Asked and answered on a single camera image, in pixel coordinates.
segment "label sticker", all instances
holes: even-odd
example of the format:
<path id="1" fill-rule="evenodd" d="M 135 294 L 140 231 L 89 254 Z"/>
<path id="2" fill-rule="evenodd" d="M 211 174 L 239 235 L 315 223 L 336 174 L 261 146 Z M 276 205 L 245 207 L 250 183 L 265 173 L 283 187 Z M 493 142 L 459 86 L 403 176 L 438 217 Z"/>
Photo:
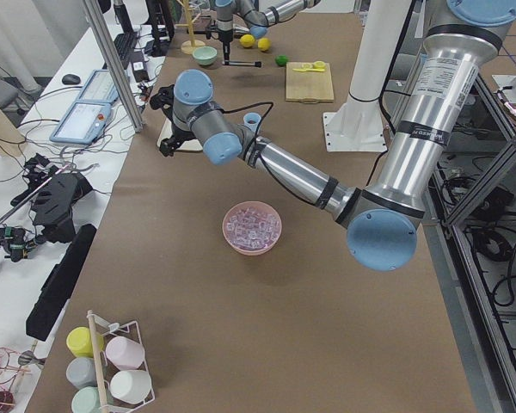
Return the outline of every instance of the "label sticker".
<path id="1" fill-rule="evenodd" d="M 450 105 L 462 108 L 477 74 L 478 67 L 469 61 L 430 58 L 422 67 L 413 95 L 449 99 Z M 457 87 L 456 83 L 461 83 L 462 86 L 453 90 Z"/>
<path id="2" fill-rule="evenodd" d="M 451 137 L 449 132 L 434 129 L 433 127 L 421 125 L 419 123 L 408 122 L 406 120 L 402 120 L 399 123 L 397 131 L 407 133 L 410 135 L 410 138 L 429 140 L 430 142 L 434 142 L 442 146 L 447 146 Z"/>

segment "white desk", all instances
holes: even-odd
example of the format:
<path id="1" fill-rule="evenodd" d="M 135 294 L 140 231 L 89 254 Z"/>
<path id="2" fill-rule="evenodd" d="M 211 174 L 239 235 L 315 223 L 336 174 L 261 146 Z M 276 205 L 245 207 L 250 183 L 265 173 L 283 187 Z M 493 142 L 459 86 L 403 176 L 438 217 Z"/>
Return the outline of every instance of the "white desk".
<path id="1" fill-rule="evenodd" d="M 120 32 L 119 26 L 111 26 L 109 29 L 112 36 Z M 145 36 L 149 32 L 150 28 L 143 28 L 141 32 L 143 35 L 139 46 L 144 46 L 151 39 L 151 37 Z M 164 58 L 150 58 L 149 62 L 147 62 L 147 70 L 151 79 L 147 84 L 153 83 L 154 77 L 156 77 L 156 73 L 160 70 L 160 65 L 163 61 Z M 66 73 L 77 74 L 82 79 L 81 85 L 84 85 L 92 70 L 100 69 L 102 65 L 103 58 L 95 43 L 94 35 L 89 29 L 71 55 L 59 68 L 52 81 L 42 92 L 42 95 L 64 88 L 65 85 L 61 83 L 61 78 Z M 130 82 L 132 90 L 139 92 L 131 72 Z M 42 97 L 31 108 L 24 121 L 39 120 L 41 118 L 61 119 L 65 110 L 77 97 L 79 90 L 67 89 Z M 57 154 L 63 146 L 50 145 L 48 140 L 56 125 L 57 122 L 43 121 L 41 124 L 39 122 L 32 122 L 19 128 L 22 134 L 28 133 L 28 139 L 30 139 L 24 151 L 26 159 L 38 152 L 51 160 L 59 161 Z M 75 156 L 74 163 L 80 170 L 92 164 L 98 165 L 83 172 L 83 174 L 94 189 L 103 193 L 100 194 L 92 191 L 76 203 L 73 207 L 73 221 L 76 229 L 88 223 L 95 227 L 99 226 L 109 201 L 107 193 L 113 190 L 114 182 L 120 173 L 126 152 L 130 147 L 132 135 L 133 128 L 126 116 L 126 111 L 121 103 L 117 102 L 114 105 L 112 119 L 108 122 L 106 128 L 106 137 L 95 146 L 96 149 L 104 147 L 106 151 L 84 152 L 81 155 Z M 16 160 L 11 157 L 0 157 L 0 180 L 17 174 L 21 170 L 20 164 L 23 165 L 24 162 L 25 159 L 23 157 L 19 157 Z M 9 205 L 10 200 L 26 188 L 27 185 L 21 176 L 11 181 L 0 183 L 0 216 L 11 208 Z M 32 230 L 33 226 L 28 213 L 29 204 L 10 217 L 6 224 L 11 226 L 20 225 Z M 12 262 L 5 259 L 4 252 L 0 251 L 0 347 L 22 352 L 31 349 L 35 345 L 36 341 L 25 334 L 25 320 L 40 295 L 42 284 L 50 274 L 53 266 L 61 261 L 68 245 L 63 243 L 45 243 L 30 252 L 27 260 L 20 262 Z M 54 331 L 56 328 L 57 325 L 46 342 L 36 343 L 34 352 L 37 357 L 47 356 L 55 337 Z M 21 380 L 18 379 L 15 382 L 16 385 L 13 389 L 16 401 L 16 406 L 13 410 L 15 413 L 25 410 L 40 376 L 40 370 L 36 366 L 30 366 L 28 370 L 30 373 L 25 374 Z"/>

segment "light blue joint cap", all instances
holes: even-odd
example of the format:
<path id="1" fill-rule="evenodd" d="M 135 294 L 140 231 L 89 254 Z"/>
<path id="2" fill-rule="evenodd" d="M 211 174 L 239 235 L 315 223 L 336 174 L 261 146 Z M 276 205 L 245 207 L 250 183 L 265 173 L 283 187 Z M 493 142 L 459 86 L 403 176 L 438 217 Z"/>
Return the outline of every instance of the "light blue joint cap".
<path id="1" fill-rule="evenodd" d="M 210 162 L 223 165 L 235 159 L 243 150 L 237 135 L 231 132 L 221 132 L 212 135 L 203 145 L 203 152 Z"/>
<path id="2" fill-rule="evenodd" d="M 174 96 L 186 105 L 198 106 L 207 103 L 213 94 L 212 80 L 202 71 L 183 71 L 175 80 Z"/>
<path id="3" fill-rule="evenodd" d="M 516 0 L 447 0 L 447 5 L 456 17 L 481 28 L 516 20 Z"/>
<path id="4" fill-rule="evenodd" d="M 359 263 L 377 271 L 391 271 L 405 265 L 415 254 L 416 229 L 400 213 L 372 209 L 352 220 L 346 240 Z"/>
<path id="5" fill-rule="evenodd" d="M 262 26 L 253 26 L 250 28 L 250 34 L 252 34 L 255 39 L 261 39 L 267 34 L 267 28 L 263 28 Z"/>

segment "pink bowl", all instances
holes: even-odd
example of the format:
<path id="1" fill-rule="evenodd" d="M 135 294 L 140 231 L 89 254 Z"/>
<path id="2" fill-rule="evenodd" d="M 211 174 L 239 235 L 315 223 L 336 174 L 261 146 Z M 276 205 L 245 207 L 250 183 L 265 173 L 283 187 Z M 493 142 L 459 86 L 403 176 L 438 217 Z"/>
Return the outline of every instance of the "pink bowl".
<path id="1" fill-rule="evenodd" d="M 222 223 L 225 240 L 246 256 L 258 256 L 272 249 L 279 240 L 281 227 L 277 211 L 258 200 L 235 205 Z"/>

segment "keyboard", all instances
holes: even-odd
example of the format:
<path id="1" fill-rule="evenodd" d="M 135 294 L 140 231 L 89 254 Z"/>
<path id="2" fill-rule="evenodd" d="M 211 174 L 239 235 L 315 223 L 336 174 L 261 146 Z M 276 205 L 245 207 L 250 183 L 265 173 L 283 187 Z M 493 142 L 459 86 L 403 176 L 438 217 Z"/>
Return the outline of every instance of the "keyboard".
<path id="1" fill-rule="evenodd" d="M 130 64 L 130 57 L 136 43 L 138 43 L 138 35 L 135 32 L 117 34 L 117 37 L 114 38 L 114 47 L 117 49 L 123 69 Z"/>

